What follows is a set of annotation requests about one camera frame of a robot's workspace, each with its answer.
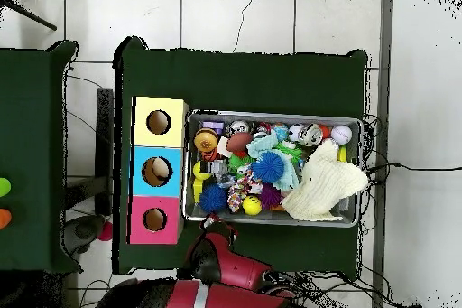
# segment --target dark green tabletop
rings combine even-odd
[[[118,156],[115,146],[115,180],[120,167],[121,188],[127,189],[132,96],[180,98],[190,108],[199,109],[361,118],[366,59],[364,51],[347,56],[156,51],[147,50],[136,37],[126,39],[115,53],[116,115],[122,107],[118,114],[122,115],[122,150]],[[122,272],[132,267],[180,267],[188,246],[199,234],[198,223],[185,222],[177,245],[127,245],[126,205],[127,193],[122,191],[115,266]],[[236,252],[280,271],[342,271],[356,277],[357,227],[236,227]]]
[[[0,49],[0,177],[12,184],[0,198],[0,208],[12,213],[0,229],[0,269],[77,269],[60,247],[63,73],[76,46],[65,41],[47,51]]]

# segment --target teal toy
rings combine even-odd
[[[0,197],[4,197],[11,190],[11,183],[6,178],[0,178]]]

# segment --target round hole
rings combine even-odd
[[[152,187],[160,187],[169,181],[173,170],[170,162],[165,158],[149,158],[143,165],[142,176],[144,181]]]
[[[165,134],[171,127],[171,118],[163,110],[155,110],[146,118],[146,126],[151,133]]]
[[[149,209],[143,214],[143,224],[150,231],[159,231],[166,223],[167,215],[162,209]]]

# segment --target metal tray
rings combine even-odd
[[[184,176],[183,176],[183,194],[181,197],[181,209],[184,218],[189,220],[203,220],[206,212],[194,202],[192,183],[194,175],[192,166],[199,159],[199,152],[194,145],[193,138],[199,130],[199,125],[203,121],[233,122],[235,120],[244,120],[252,122],[283,122],[290,126],[301,123],[318,123],[326,126],[346,125],[351,128],[353,135],[351,141],[346,145],[346,158],[350,163],[358,167],[363,165],[363,123],[356,118],[347,117],[314,117],[314,116],[296,116],[284,114],[266,114],[266,113],[244,113],[219,110],[192,110],[187,117],[187,127],[189,128],[186,153],[184,154]],[[226,221],[236,223],[256,223],[271,225],[290,225],[290,226],[312,226],[312,227],[339,227],[349,228],[355,226],[359,221],[361,210],[361,197],[359,193],[352,195],[340,201],[330,212],[334,216],[342,217],[342,220],[334,221],[302,221],[296,220],[285,211],[262,210],[258,215],[250,217],[240,210],[232,214],[229,210],[218,213],[218,216]]]

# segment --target white towel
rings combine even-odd
[[[311,155],[303,167],[301,185],[284,198],[282,206],[299,220],[339,220],[330,209],[368,182],[358,167],[337,159],[337,148],[327,139]]]

